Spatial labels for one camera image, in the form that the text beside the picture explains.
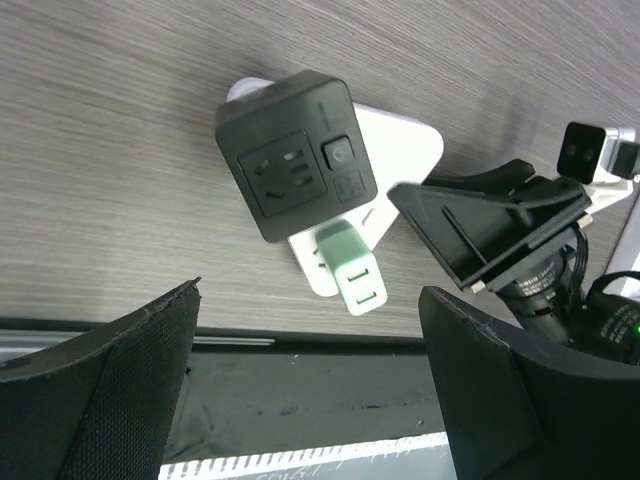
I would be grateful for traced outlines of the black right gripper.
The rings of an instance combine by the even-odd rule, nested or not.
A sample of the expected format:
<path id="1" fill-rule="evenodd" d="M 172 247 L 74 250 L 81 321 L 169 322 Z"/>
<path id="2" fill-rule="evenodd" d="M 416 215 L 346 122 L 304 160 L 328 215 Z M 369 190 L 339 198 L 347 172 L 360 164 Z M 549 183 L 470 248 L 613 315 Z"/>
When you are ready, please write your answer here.
<path id="1" fill-rule="evenodd" d="M 590 199 L 576 182 L 543 182 L 510 193 L 534 175 L 531 164 L 514 159 L 480 174 L 402 183 L 388 197 L 458 288 L 482 284 L 498 291 L 524 329 L 637 365 L 639 302 L 605 289 L 619 279 L 637 280 L 639 273 L 605 274 L 583 291 L 588 240 L 573 224 Z M 575 248 L 564 246 L 571 226 Z"/>

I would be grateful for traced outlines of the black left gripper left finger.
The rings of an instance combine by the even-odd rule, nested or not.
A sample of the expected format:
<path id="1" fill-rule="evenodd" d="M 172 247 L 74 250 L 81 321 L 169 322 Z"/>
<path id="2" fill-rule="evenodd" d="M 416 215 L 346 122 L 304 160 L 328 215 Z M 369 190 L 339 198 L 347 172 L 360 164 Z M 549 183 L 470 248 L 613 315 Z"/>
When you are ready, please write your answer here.
<path id="1" fill-rule="evenodd" d="M 157 478 L 200 300 L 189 280 L 117 320 L 2 363 L 2 478 Z"/>

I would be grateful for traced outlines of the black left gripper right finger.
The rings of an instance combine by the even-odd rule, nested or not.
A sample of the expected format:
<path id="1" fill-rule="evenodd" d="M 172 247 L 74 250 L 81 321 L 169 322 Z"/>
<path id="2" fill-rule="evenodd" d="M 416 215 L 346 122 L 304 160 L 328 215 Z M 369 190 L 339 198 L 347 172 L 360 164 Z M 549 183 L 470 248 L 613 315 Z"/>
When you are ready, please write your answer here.
<path id="1" fill-rule="evenodd" d="M 636 479 L 639 369 L 426 286 L 419 316 L 460 479 Z"/>

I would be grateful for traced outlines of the white triangular power socket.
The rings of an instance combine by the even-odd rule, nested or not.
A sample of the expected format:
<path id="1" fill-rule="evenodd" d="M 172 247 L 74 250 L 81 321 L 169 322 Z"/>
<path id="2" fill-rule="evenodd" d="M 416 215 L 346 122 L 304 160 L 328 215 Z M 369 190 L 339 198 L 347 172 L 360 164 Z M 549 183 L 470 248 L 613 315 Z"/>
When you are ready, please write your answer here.
<path id="1" fill-rule="evenodd" d="M 260 78 L 243 78 L 229 90 L 225 103 L 273 83 Z M 378 187 L 376 197 L 283 240 L 291 247 L 312 291 L 321 297 L 332 297 L 339 291 L 319 253 L 317 233 L 339 221 L 348 221 L 369 248 L 375 248 L 398 215 L 387 197 L 388 191 L 401 182 L 422 182 L 444 152 L 443 137 L 435 128 L 409 117 L 354 102 L 353 105 Z"/>

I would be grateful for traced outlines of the green USB charger plug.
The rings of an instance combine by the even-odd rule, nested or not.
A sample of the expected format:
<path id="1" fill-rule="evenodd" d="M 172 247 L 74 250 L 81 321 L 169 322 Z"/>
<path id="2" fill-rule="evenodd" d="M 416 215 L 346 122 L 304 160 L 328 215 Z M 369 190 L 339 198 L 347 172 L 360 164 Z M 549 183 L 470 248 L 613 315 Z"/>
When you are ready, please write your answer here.
<path id="1" fill-rule="evenodd" d="M 320 230 L 316 244 L 352 316 L 362 316 L 387 302 L 377 259 L 351 223 L 339 221 Z"/>

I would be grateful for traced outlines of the black cube socket adapter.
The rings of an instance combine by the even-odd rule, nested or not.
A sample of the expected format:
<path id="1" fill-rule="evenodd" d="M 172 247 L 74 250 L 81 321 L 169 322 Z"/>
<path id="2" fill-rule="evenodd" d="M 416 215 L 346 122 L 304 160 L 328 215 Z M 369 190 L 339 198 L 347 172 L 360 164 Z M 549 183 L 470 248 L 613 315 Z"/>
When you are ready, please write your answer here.
<path id="1" fill-rule="evenodd" d="M 269 243 L 378 193 L 349 88 L 318 71 L 302 71 L 219 106 L 215 139 Z"/>

